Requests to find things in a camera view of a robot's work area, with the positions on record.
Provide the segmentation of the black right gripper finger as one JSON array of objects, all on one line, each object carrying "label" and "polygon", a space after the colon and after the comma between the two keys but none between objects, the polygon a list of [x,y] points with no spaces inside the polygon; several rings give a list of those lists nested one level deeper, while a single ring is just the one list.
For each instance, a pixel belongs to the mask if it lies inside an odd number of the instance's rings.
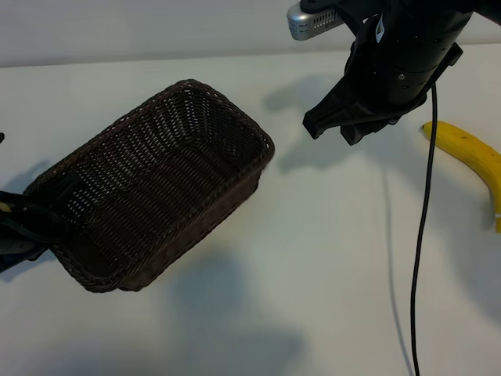
[{"label": "black right gripper finger", "polygon": [[313,139],[318,139],[329,128],[355,125],[365,117],[366,107],[353,82],[343,77],[316,106],[305,113],[302,124]]},{"label": "black right gripper finger", "polygon": [[398,121],[397,111],[373,107],[361,101],[355,101],[347,109],[348,119],[341,126],[341,135],[350,146]]}]

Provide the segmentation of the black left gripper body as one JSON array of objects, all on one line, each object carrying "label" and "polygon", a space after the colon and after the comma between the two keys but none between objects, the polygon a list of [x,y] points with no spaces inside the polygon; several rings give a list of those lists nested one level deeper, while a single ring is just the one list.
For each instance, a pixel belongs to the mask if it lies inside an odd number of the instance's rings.
[{"label": "black left gripper body", "polygon": [[1,192],[1,270],[34,261],[61,241],[69,227],[64,218],[30,197]]}]

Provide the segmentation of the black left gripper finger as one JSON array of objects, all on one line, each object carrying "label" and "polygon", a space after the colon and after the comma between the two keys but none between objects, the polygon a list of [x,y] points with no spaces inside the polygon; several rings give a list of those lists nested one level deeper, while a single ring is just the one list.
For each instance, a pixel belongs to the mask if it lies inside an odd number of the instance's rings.
[{"label": "black left gripper finger", "polygon": [[81,185],[76,173],[65,173],[53,183],[53,211],[62,218],[67,217],[68,206],[74,191]]}]

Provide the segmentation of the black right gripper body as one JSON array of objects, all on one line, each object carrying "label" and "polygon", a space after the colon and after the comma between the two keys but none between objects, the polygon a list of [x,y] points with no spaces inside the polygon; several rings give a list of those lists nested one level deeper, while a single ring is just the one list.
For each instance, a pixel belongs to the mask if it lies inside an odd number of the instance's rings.
[{"label": "black right gripper body", "polygon": [[366,11],[346,24],[355,34],[344,77],[349,114],[406,114],[462,50],[460,11]]}]

